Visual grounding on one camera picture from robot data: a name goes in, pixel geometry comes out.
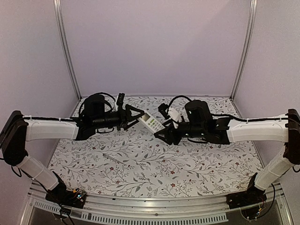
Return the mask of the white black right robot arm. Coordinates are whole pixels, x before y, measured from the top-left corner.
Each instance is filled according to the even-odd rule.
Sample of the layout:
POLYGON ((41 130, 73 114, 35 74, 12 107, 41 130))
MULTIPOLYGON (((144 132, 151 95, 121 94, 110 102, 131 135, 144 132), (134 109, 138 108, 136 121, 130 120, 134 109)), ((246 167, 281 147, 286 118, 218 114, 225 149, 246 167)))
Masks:
POLYGON ((275 180, 300 163, 300 116, 294 109, 276 117, 241 119, 228 114, 212 114, 208 104, 192 100, 185 104, 188 120, 166 104, 159 112, 168 119, 164 129, 154 136, 169 145, 183 138, 200 138, 201 143, 229 145, 243 141, 276 141, 281 151, 268 165, 254 175, 242 200, 253 204, 275 180))

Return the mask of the white remote control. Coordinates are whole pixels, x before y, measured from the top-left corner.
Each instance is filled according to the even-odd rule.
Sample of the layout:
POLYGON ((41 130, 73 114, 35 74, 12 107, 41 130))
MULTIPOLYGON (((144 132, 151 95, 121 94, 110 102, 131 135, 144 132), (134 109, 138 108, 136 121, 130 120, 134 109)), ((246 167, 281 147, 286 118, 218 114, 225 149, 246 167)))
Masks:
POLYGON ((138 118, 138 120, 153 134, 165 128, 147 111, 145 111, 144 115, 138 118))

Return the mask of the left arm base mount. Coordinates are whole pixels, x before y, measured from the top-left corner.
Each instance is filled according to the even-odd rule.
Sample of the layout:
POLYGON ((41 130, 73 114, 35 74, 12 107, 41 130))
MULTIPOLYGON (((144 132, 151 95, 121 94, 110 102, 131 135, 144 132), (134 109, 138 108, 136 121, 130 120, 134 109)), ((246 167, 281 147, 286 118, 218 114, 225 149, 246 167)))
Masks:
POLYGON ((45 199, 62 206, 83 209, 87 192, 79 188, 69 190, 66 186, 57 186, 53 190, 47 190, 45 199))

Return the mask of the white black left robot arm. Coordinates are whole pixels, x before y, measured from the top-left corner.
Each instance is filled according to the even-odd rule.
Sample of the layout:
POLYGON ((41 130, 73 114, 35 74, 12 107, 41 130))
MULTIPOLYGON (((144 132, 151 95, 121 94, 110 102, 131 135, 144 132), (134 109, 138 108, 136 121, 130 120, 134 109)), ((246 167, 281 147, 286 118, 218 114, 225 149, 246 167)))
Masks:
POLYGON ((29 156, 25 145, 42 139, 85 141, 104 128, 127 130, 145 114, 141 109, 123 104, 123 93, 113 105, 105 99, 106 96, 107 93, 100 92, 87 97, 77 117, 26 117, 18 110, 13 111, 0 133, 1 160, 39 182, 59 203, 66 203, 70 191, 65 183, 56 173, 29 156))

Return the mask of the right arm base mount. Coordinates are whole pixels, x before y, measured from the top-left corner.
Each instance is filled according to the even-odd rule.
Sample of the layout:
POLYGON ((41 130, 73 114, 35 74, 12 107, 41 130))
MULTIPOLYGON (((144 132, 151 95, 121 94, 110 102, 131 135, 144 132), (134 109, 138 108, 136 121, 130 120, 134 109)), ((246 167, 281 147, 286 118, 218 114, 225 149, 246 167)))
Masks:
POLYGON ((257 219, 267 200, 265 191, 245 190, 226 196, 226 203, 230 209, 240 209, 241 215, 247 220, 257 219))

